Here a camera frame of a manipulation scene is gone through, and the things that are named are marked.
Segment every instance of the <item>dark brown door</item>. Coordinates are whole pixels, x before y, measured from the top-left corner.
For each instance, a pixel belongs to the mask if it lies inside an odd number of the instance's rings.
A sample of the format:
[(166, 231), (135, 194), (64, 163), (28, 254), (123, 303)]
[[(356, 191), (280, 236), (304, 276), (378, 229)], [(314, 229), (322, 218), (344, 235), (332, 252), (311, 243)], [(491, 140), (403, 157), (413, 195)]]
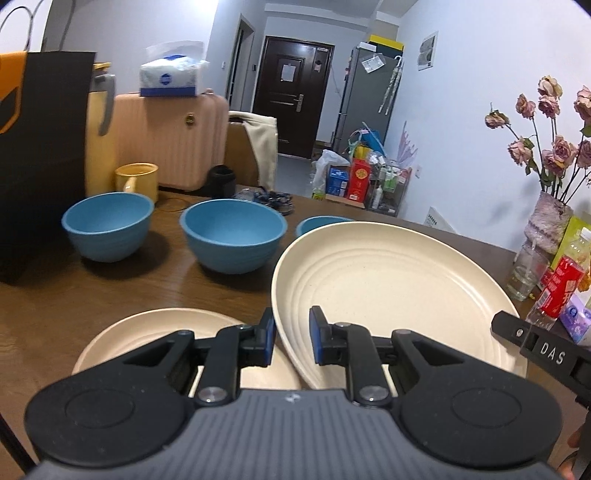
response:
[(334, 47), (267, 37), (254, 113), (277, 118), (279, 153), (310, 158)]

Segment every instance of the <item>door frame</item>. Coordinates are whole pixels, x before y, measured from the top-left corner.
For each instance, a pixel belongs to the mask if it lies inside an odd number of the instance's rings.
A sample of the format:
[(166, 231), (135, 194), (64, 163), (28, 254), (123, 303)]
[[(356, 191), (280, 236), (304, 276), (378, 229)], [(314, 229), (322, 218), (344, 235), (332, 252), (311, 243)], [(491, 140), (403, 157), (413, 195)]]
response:
[(252, 25), (241, 15), (238, 20), (238, 27), (234, 38), (232, 61), (230, 62), (230, 69), (226, 78), (225, 94), (225, 98), (230, 102), (230, 94), (233, 99), (236, 92), (239, 92), (239, 105), (237, 110), (240, 111), (243, 110), (244, 107), (244, 94), (246, 93), (246, 83), (250, 71), (249, 67), (251, 64), (255, 36), (256, 32), (252, 28)]
[(324, 110), (324, 100), (326, 99), (326, 89), (328, 88), (328, 84), (329, 84), (329, 80), (330, 80), (330, 72), (332, 69), (332, 61), (335, 56), (335, 46), (330, 43), (323, 43), (323, 42), (312, 41), (312, 40), (300, 40), (298, 38), (276, 37), (274, 35), (266, 35), (265, 36), (265, 43), (263, 45), (262, 52), (261, 52), (261, 59), (259, 61), (258, 75), (256, 76), (255, 92), (254, 92), (254, 95), (252, 96), (252, 110), (254, 110), (254, 107), (255, 107), (256, 101), (257, 101), (257, 97), (259, 95), (259, 86), (261, 84), (263, 66), (265, 64), (265, 56), (267, 55), (267, 48), (269, 46), (269, 41), (272, 41), (272, 40), (287, 41), (287, 42), (297, 43), (297, 44), (301, 44), (301, 45), (310, 45), (310, 46), (316, 47), (316, 48), (327, 48), (329, 51), (328, 66), (326, 69), (326, 78), (324, 79), (324, 86), (323, 86), (323, 91), (322, 91), (322, 101), (321, 101), (322, 108), (320, 108), (320, 113), (318, 115), (318, 122), (316, 125), (316, 136), (318, 136), (318, 128), (320, 126), (320, 117), (322, 116), (322, 112)]

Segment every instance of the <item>refrigerator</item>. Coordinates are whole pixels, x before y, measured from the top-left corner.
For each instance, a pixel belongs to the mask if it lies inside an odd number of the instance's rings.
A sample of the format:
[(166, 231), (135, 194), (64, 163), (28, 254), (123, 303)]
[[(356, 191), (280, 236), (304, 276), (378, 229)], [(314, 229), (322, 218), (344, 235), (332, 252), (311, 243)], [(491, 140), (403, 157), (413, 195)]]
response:
[[(382, 55), (385, 65), (367, 73), (361, 62), (373, 54), (374, 52), (359, 47), (353, 49), (351, 54), (349, 73), (345, 80), (345, 91), (332, 142), (332, 149), (339, 154), (348, 148), (349, 137), (356, 130), (363, 128), (363, 122), (372, 130), (379, 132), (382, 143), (386, 138), (394, 106), (392, 103), (388, 111), (393, 91), (390, 91), (385, 102), (384, 97), (400, 58), (395, 59)], [(382, 103), (384, 103), (384, 107), (380, 112)]]

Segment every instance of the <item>hand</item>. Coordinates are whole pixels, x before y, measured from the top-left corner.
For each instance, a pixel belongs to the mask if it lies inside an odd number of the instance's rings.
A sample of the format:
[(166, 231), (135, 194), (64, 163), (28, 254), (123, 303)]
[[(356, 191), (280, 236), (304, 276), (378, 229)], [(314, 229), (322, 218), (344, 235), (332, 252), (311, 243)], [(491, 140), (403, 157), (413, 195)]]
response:
[[(582, 427), (579, 430), (577, 430), (576, 432), (574, 432), (569, 437), (569, 439), (567, 441), (567, 443), (569, 444), (569, 447), (571, 447), (571, 448), (579, 447), (579, 443), (581, 441), (581, 429), (582, 429)], [(569, 458), (568, 460), (563, 462), (562, 465), (560, 465), (558, 467), (558, 473), (560, 475), (562, 475), (565, 480), (574, 480), (574, 475), (573, 475), (574, 460), (575, 460), (575, 457)]]

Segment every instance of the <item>yellow thermos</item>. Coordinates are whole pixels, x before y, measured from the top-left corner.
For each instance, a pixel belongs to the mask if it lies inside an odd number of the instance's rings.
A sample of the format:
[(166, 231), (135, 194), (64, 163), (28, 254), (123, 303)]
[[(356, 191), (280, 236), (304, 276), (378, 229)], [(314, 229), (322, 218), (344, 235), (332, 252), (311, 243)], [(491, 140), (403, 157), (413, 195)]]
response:
[(110, 63), (95, 63), (86, 120), (86, 196), (115, 191), (115, 135), (110, 129), (115, 101), (115, 75)]

